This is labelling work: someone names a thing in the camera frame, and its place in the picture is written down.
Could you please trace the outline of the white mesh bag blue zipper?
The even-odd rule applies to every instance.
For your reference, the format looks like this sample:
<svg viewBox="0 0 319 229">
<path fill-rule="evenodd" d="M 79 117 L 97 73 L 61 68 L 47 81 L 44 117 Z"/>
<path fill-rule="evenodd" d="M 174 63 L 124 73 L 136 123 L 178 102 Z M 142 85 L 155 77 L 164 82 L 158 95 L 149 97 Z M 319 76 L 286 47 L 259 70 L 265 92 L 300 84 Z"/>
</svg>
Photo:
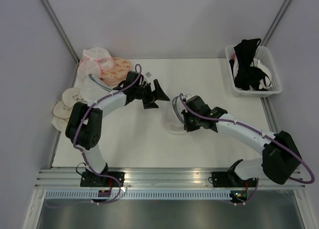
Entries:
<svg viewBox="0 0 319 229">
<path fill-rule="evenodd" d="M 182 111 L 185 109 L 178 96 L 174 97 L 164 107 L 162 114 L 162 125 L 164 129 L 172 134 L 185 134 L 184 117 Z"/>
</svg>

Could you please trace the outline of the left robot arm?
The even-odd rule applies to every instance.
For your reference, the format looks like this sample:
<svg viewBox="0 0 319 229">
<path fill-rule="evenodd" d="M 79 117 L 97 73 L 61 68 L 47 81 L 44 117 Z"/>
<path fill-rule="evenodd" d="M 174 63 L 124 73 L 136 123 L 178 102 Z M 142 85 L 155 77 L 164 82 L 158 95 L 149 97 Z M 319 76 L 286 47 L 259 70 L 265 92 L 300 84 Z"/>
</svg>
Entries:
<svg viewBox="0 0 319 229">
<path fill-rule="evenodd" d="M 85 79 L 80 94 L 84 102 L 77 102 L 72 109 L 65 135 L 78 149 L 86 168 L 93 173 L 91 181 L 97 187 L 108 184 L 108 166 L 99 149 L 103 118 L 134 100 L 140 100 L 144 109 L 157 109 L 156 101 L 169 101 L 155 79 L 152 83 L 138 72 L 129 71 L 126 79 L 110 89 L 93 75 Z"/>
</svg>

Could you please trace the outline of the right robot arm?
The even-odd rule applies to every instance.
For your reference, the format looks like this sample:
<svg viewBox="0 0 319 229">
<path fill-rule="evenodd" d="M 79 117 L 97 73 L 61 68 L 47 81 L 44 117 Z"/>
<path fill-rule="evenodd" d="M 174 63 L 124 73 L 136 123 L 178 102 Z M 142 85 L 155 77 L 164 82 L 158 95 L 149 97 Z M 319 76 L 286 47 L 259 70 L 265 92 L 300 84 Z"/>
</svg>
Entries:
<svg viewBox="0 0 319 229">
<path fill-rule="evenodd" d="M 289 133 L 256 129 L 238 121 L 227 110 L 211 109 L 199 96 L 181 96 L 180 100 L 185 106 L 181 112 L 185 131 L 212 130 L 234 138 L 260 154 L 260 158 L 253 160 L 239 159 L 228 168 L 230 185 L 238 187 L 246 180 L 260 177 L 283 185 L 300 165 L 301 155 Z"/>
</svg>

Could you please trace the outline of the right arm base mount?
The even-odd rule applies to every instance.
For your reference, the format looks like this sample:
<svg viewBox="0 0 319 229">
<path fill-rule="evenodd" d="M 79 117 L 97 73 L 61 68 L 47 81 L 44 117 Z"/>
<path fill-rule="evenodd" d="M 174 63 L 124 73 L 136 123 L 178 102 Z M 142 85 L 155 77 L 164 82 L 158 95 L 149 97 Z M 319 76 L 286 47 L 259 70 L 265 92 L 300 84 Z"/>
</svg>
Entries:
<svg viewBox="0 0 319 229">
<path fill-rule="evenodd" d="M 241 187 L 241 183 L 235 183 L 229 179 L 227 172 L 211 172 L 211 175 L 207 178 L 207 181 L 214 188 Z"/>
</svg>

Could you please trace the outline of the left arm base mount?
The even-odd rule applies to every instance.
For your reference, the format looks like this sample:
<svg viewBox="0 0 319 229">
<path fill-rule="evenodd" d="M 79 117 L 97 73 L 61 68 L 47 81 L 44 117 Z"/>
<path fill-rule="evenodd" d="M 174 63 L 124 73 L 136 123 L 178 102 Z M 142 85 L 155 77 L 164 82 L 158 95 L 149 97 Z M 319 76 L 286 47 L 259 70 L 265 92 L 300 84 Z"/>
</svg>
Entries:
<svg viewBox="0 0 319 229">
<path fill-rule="evenodd" d="M 78 168 L 76 168 L 76 173 L 81 176 L 80 186 L 81 187 L 118 187 L 118 183 L 115 179 L 120 182 L 120 185 L 123 186 L 125 180 L 125 172 L 122 171 L 109 171 L 108 165 L 105 166 L 101 174 L 112 176 L 113 178 L 109 177 L 101 177 L 92 172 L 88 169 L 85 169 L 84 172 L 80 173 Z"/>
</svg>

